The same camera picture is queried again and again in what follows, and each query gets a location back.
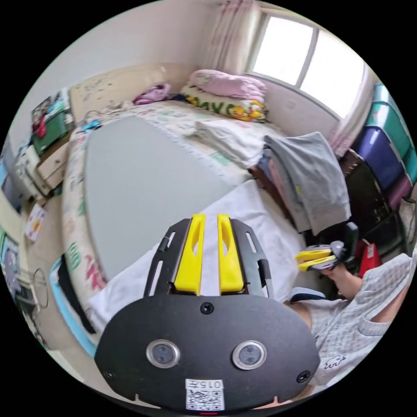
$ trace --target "white t-shirt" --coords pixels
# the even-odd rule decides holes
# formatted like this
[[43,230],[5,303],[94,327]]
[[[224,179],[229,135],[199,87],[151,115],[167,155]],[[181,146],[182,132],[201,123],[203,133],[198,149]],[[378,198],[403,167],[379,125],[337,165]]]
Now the white t-shirt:
[[417,246],[412,258],[401,254],[366,272],[352,301],[300,301],[311,314],[311,333],[321,359],[312,385],[335,384],[370,353],[390,326],[371,319],[411,282],[416,264]]

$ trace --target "gray clothing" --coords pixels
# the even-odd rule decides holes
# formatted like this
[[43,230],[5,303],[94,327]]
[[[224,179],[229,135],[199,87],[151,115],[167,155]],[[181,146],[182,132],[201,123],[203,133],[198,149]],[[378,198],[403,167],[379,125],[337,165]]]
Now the gray clothing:
[[410,284],[416,263],[417,247],[413,258],[401,254],[369,270],[352,301],[300,301],[311,314],[311,332],[321,360],[311,380],[312,385],[333,385],[372,351],[390,323],[371,320]]
[[265,136],[299,232],[314,235],[351,216],[338,160],[320,132],[295,138]]

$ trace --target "black device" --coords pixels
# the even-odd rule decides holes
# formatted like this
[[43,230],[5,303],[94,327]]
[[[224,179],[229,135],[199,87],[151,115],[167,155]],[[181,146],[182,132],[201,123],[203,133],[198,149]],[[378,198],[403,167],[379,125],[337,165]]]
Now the black device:
[[97,367],[119,395],[188,414],[296,397],[320,363],[308,327],[272,298],[268,261],[253,230],[227,215],[218,215],[219,277],[213,277],[221,295],[200,295],[204,225],[204,215],[196,215],[169,228],[144,297],[106,326]]

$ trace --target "white sheet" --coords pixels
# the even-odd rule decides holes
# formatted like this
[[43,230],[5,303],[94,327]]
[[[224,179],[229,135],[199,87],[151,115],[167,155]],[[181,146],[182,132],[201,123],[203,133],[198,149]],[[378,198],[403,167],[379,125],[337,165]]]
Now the white sheet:
[[255,165],[262,156],[264,135],[250,133],[229,120],[195,122],[195,135],[245,169]]
[[[201,295],[219,295],[217,214],[225,213],[253,228],[269,261],[274,298],[285,301],[299,275],[295,255],[305,246],[298,233],[278,212],[273,216],[278,221],[269,214],[256,181],[241,184],[203,212],[206,214],[206,227]],[[113,315],[123,307],[142,298],[158,244],[90,299],[90,319],[98,331],[103,331]]]

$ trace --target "green storage box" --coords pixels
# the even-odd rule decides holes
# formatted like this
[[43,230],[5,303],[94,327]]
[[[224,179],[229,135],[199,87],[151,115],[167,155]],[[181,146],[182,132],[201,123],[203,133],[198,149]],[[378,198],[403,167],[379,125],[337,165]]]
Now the green storage box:
[[413,147],[410,147],[405,154],[404,165],[407,175],[414,185],[417,181],[417,153]]
[[66,113],[58,112],[46,121],[46,135],[40,138],[36,133],[32,134],[32,143],[36,153],[41,156],[55,141],[65,136],[69,127],[65,123]]
[[383,130],[393,143],[400,159],[404,158],[412,146],[411,139],[404,130],[400,117],[389,104],[373,102],[365,125]]
[[410,138],[411,135],[410,135],[410,132],[408,131],[408,128],[407,128],[407,125],[406,125],[406,123],[403,119],[403,116],[402,116],[400,110],[398,109],[395,101],[391,97],[391,94],[389,93],[389,91],[387,90],[387,88],[384,84],[375,84],[374,101],[389,104],[394,109],[394,111],[397,113],[397,115],[400,119],[400,123],[401,123],[406,135]]

